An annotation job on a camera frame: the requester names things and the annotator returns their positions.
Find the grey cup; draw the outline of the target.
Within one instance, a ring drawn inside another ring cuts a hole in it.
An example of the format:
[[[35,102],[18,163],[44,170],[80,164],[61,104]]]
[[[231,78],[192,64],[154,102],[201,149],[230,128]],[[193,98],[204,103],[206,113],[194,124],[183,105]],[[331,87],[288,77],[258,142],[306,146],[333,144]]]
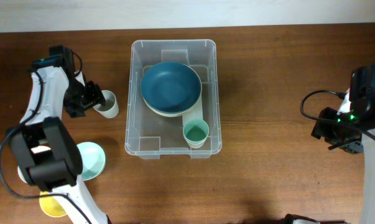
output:
[[[105,99],[104,106],[101,104],[97,104],[93,108],[105,118],[115,118],[119,113],[118,102],[115,94],[109,90],[103,90],[102,94]]]

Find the mint green bowl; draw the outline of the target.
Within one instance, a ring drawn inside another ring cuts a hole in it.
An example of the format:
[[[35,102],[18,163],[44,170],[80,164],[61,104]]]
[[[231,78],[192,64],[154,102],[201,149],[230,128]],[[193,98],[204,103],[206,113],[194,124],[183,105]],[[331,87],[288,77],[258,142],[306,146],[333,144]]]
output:
[[[101,146],[94,142],[82,142],[77,145],[83,162],[81,173],[84,181],[99,176],[106,165],[106,154]]]

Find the blue bowl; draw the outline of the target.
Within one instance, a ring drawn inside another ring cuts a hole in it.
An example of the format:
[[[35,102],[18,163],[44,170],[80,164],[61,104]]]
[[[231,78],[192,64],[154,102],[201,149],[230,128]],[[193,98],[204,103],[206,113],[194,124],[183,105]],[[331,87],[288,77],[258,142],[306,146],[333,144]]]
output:
[[[141,80],[141,93],[153,108],[177,113],[191,108],[202,93],[197,72],[178,62],[161,62],[150,67]]]

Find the beige bowl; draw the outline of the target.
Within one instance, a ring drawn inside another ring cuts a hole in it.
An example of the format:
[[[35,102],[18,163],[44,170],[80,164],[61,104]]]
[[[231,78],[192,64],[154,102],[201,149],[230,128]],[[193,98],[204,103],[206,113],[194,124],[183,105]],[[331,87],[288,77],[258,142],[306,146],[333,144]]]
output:
[[[152,106],[150,106],[145,99],[143,99],[143,101],[149,107],[149,109],[151,109],[153,112],[155,112],[155,113],[157,113],[161,116],[170,117],[170,118],[178,117],[178,116],[184,116],[186,114],[192,113],[199,108],[199,105],[202,105],[202,97],[200,96],[199,99],[197,100],[197,102],[191,108],[189,108],[185,111],[177,112],[177,113],[165,113],[165,112],[161,112],[161,111],[153,108]]]

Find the white small bowl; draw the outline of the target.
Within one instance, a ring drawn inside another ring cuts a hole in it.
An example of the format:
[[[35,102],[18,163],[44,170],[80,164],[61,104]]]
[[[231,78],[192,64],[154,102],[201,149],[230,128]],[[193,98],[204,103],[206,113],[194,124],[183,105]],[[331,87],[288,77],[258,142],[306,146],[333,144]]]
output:
[[[50,150],[51,150],[51,148],[49,148],[48,146],[37,146],[37,147],[33,147],[31,149],[31,151],[34,154],[45,152],[45,151],[50,151]],[[22,174],[21,168],[19,166],[17,167],[17,173],[18,173],[19,178],[21,179],[21,181],[23,181],[24,183],[27,183],[27,181],[25,180],[25,178],[24,178],[24,176]]]

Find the mint green cup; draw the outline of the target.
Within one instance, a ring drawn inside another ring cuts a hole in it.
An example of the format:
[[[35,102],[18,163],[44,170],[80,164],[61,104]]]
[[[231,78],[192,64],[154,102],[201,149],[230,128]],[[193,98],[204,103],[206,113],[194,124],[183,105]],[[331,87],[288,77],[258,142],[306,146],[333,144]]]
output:
[[[183,126],[183,136],[191,141],[207,139],[209,126],[203,119],[193,119]]]

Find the beige cup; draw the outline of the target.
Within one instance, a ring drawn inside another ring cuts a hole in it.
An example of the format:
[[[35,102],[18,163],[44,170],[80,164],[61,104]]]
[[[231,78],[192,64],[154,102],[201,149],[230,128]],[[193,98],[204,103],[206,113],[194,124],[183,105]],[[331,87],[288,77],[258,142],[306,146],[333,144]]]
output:
[[[192,149],[198,149],[204,145],[206,142],[206,139],[203,139],[201,141],[191,141],[189,139],[186,139],[187,144],[192,148]]]

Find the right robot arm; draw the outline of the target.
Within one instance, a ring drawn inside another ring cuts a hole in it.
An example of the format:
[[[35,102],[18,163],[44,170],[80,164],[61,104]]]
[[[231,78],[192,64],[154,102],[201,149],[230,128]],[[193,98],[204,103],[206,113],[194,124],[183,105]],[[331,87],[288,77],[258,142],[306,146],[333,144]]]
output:
[[[346,92],[335,92],[343,100],[339,109],[327,107],[318,116],[301,114],[316,123],[311,135],[323,138],[329,150],[342,149],[364,155],[364,193],[361,223],[375,223],[375,65],[359,67],[351,73]]]

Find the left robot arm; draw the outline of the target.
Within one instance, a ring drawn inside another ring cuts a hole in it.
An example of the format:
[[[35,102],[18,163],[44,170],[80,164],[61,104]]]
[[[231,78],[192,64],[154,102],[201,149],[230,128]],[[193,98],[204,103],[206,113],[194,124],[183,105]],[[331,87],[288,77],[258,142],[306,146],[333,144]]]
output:
[[[1,146],[10,147],[27,184],[53,197],[73,223],[109,223],[83,181],[80,151],[62,122],[64,111],[77,118],[106,103],[99,86],[75,68],[78,57],[58,45],[49,48],[47,58],[33,61],[25,115],[7,130]]]

